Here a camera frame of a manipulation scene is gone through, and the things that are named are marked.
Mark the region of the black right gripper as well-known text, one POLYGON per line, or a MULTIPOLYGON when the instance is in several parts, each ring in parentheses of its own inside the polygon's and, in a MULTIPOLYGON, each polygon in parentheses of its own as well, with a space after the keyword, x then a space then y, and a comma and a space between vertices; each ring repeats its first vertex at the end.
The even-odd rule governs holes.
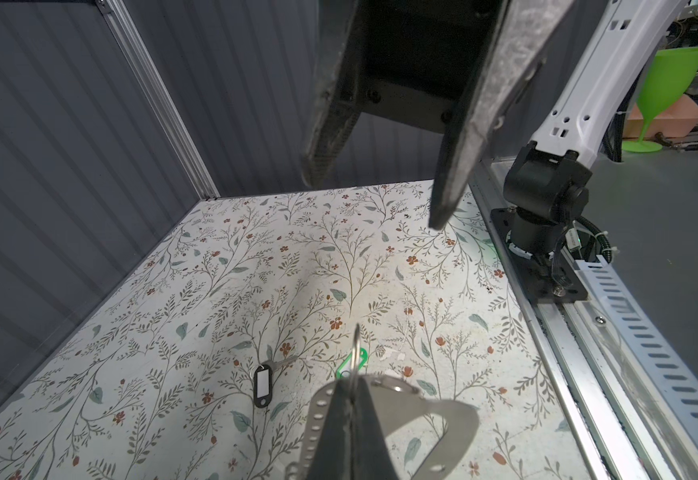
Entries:
POLYGON ((320 1, 301 151, 304 183, 322 184, 360 110, 445 132, 429 209, 429 227, 443 229, 574 5, 564 0, 320 1))

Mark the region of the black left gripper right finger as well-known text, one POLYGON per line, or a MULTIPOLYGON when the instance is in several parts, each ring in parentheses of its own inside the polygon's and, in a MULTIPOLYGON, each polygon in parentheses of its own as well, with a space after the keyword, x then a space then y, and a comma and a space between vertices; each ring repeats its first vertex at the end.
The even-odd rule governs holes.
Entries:
POLYGON ((397 479, 368 383, 351 383, 351 478, 397 479))

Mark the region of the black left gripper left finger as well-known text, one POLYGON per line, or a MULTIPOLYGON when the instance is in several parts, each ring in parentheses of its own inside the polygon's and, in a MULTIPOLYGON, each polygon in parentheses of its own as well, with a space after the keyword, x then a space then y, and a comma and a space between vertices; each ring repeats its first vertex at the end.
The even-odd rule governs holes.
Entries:
POLYGON ((303 439, 304 479, 353 477, 351 386, 340 379, 313 395, 303 439))

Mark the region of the green key tag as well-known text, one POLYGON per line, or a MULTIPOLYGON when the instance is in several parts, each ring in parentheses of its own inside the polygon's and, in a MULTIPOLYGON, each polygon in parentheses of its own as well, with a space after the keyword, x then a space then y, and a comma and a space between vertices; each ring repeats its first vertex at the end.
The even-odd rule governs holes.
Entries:
MULTIPOLYGON (((359 356, 359 370, 363 370, 366 367, 368 361, 368 352, 365 348, 360 349, 359 356)), ((352 354, 349 354, 343 362, 339 365, 335 371, 335 378, 341 379, 347 377, 351 373, 352 367, 352 354)))

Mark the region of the silver metal keyring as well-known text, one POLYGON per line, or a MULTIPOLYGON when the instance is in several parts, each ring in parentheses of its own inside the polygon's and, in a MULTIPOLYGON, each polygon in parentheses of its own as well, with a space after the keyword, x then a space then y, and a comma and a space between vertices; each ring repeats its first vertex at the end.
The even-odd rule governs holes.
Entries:
POLYGON ((357 324, 353 333, 353 342, 351 350, 351 362, 350 362, 350 386, 352 389, 356 388, 357 380, 359 378, 360 363, 361 363, 361 328, 357 324))

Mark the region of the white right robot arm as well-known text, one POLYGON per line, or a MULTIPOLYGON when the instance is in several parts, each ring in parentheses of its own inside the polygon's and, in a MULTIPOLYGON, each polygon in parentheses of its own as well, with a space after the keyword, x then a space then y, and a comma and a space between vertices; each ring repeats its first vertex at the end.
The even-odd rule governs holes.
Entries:
MULTIPOLYGON (((362 114, 442 135, 429 225, 453 216, 468 178, 544 68, 570 1, 321 1, 301 173, 320 185, 362 114)), ((564 259, 611 120, 681 1, 609 1, 566 85, 520 150, 491 212, 534 303, 588 293, 564 259)))

